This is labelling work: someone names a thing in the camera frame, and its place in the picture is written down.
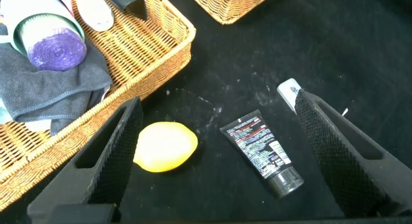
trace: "label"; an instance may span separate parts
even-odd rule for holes
[[[275,136],[259,117],[253,117],[227,130],[265,179],[277,172],[282,165],[291,163]]]

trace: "textured gripper pad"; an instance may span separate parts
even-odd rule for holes
[[[121,120],[113,145],[106,152],[101,170],[93,180],[88,203],[114,203],[120,206],[135,155],[143,113],[140,103],[133,104],[130,115]]]
[[[334,115],[340,115],[319,97],[302,89],[296,98],[295,110],[324,179],[347,217],[374,215],[374,210],[384,202],[385,194],[364,170],[363,159],[347,148],[336,126],[317,105],[319,103],[331,109]]]

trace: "basket rim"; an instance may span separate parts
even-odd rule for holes
[[[114,100],[118,97],[123,95],[129,88],[134,86],[135,84],[139,83],[142,79],[148,77],[152,72],[154,72],[158,67],[168,61],[171,57],[176,55],[179,51],[183,50],[188,44],[192,43],[194,37],[196,35],[196,29],[193,24],[182,14],[180,13],[177,8],[175,8],[168,0],[159,0],[165,7],[168,9],[173,15],[179,18],[182,23],[188,29],[188,36],[184,39],[181,43],[175,46],[171,51],[157,59],[153,62],[150,66],[145,68],[139,75],[128,81],[127,83],[121,85],[116,91],[106,97],[103,101],[99,102],[96,106],[91,108],[89,111],[85,112],[81,117],[73,121],[69,126],[65,127],[62,131],[58,132],[55,136],[50,137],[47,142],[40,145],[36,150],[31,152],[28,156],[20,159],[16,164],[13,164],[11,167],[5,169],[3,172],[0,173],[0,184],[4,183],[12,177],[15,173],[20,171],[24,168],[24,166],[28,165],[31,161],[36,159],[38,156],[49,150],[55,144],[58,144],[64,138],[66,138],[69,134],[71,134],[74,130],[78,127],[84,125],[87,121],[89,121],[94,115],[96,115],[99,111],[102,111],[106,107],[110,105]]]

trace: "tube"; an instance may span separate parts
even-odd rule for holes
[[[282,198],[303,184],[259,110],[221,127],[220,131],[249,160],[277,197]]]

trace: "white object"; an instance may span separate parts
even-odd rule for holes
[[[0,124],[5,124],[12,120],[13,120],[12,117],[8,113],[6,106],[3,103],[3,99],[0,98]]]
[[[343,111],[342,116],[346,115],[348,111],[349,111],[349,109],[346,108],[346,109]]]
[[[115,16],[105,0],[76,0],[77,9],[83,21],[90,28],[104,32],[115,23]]]
[[[0,35],[0,44],[10,43],[15,50],[23,54],[25,49],[19,44],[16,29],[22,21],[33,15],[54,14],[64,17],[73,23],[82,39],[85,39],[81,25],[60,0],[1,0],[0,14],[4,16],[8,31],[8,35]]]
[[[25,124],[29,131],[43,132],[43,131],[50,130],[52,120],[39,120],[39,121],[27,122]]]
[[[108,92],[109,92],[109,89],[110,89],[110,86],[106,86],[106,87],[104,88],[104,93],[103,93],[103,95],[102,95],[102,100],[101,100],[101,101],[104,100],[104,98],[106,97],[106,95],[107,95]]]
[[[285,100],[294,113],[296,113],[296,97],[300,89],[301,86],[295,79],[288,79],[277,87],[277,92],[282,96],[283,100]]]

